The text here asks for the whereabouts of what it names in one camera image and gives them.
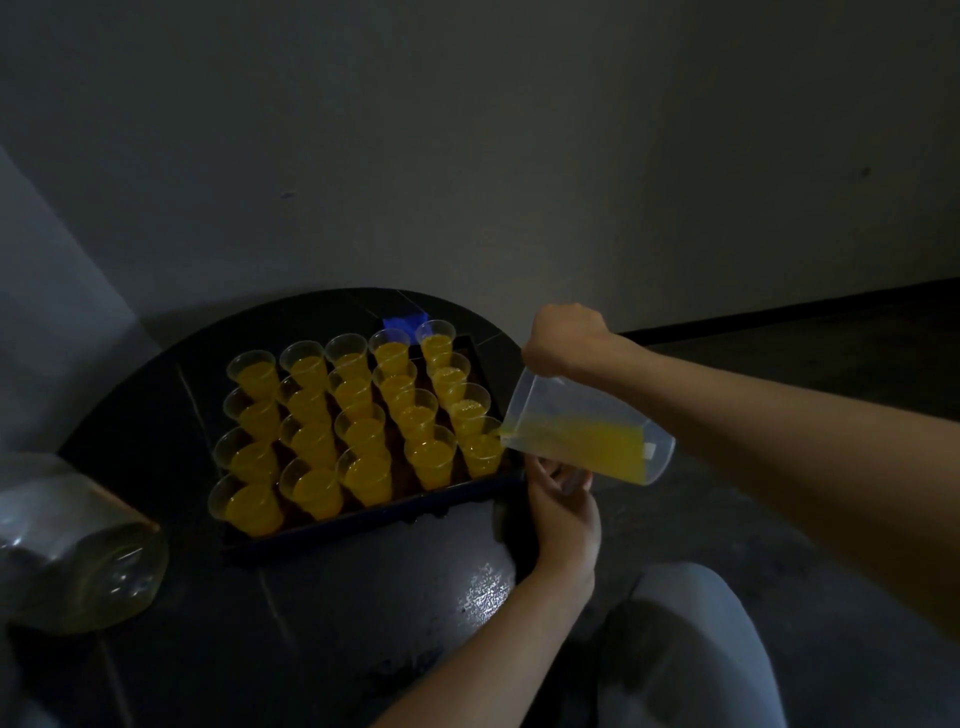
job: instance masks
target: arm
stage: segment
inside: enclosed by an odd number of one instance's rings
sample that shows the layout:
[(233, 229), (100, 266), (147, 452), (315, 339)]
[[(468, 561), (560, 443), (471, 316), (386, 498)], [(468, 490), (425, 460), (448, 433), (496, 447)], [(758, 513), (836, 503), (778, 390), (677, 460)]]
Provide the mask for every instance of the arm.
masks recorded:
[[(537, 565), (449, 660), (408, 692), (375, 728), (518, 726), (593, 592), (600, 518), (589, 473), (527, 456)], [(573, 493), (564, 495), (566, 486)]]
[(546, 306), (523, 354), (641, 410), (960, 635), (960, 425), (661, 356), (576, 304)]

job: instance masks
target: gray pants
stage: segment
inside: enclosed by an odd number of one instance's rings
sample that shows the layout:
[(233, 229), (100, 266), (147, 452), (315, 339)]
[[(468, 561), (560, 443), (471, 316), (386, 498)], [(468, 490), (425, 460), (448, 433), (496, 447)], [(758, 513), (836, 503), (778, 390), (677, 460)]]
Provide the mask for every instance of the gray pants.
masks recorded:
[(698, 564), (645, 570), (606, 625), (598, 728), (785, 728), (770, 659), (740, 600)]

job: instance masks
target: large plastic container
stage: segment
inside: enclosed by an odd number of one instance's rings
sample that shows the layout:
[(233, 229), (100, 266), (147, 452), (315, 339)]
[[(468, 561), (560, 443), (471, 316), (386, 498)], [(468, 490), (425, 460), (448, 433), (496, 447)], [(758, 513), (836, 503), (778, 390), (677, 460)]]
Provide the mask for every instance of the large plastic container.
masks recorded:
[(649, 485), (676, 440), (626, 402), (561, 376), (524, 369), (501, 429), (508, 448)]

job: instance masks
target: wall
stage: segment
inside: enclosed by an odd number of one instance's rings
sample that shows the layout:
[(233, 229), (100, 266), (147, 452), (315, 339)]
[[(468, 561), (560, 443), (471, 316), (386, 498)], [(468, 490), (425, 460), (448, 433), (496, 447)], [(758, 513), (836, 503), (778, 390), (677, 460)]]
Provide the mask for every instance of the wall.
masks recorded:
[(159, 352), (0, 149), (0, 449), (57, 449)]
[(522, 339), (960, 275), (952, 3), (2, 1), (0, 140), (164, 344), (326, 286)]

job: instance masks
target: table surface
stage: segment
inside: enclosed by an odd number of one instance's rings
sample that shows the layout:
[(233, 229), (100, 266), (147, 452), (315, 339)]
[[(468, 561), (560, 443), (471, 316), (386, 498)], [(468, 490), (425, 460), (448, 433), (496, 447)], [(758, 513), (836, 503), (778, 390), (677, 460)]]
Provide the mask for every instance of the table surface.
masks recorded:
[(454, 303), (362, 288), (265, 303), (207, 327), (81, 423), (60, 454), (159, 522), (171, 558), (153, 606), (104, 633), (12, 630), (26, 688), (48, 711), (101, 728), (366, 725), (492, 614), (531, 559), (522, 493), (255, 568), (224, 562), (223, 526), (206, 512), (219, 477), (211, 443), (231, 427), (224, 369), (237, 353), (369, 336), (384, 317), (416, 310), (473, 337), (505, 411), (522, 370), (506, 334)]

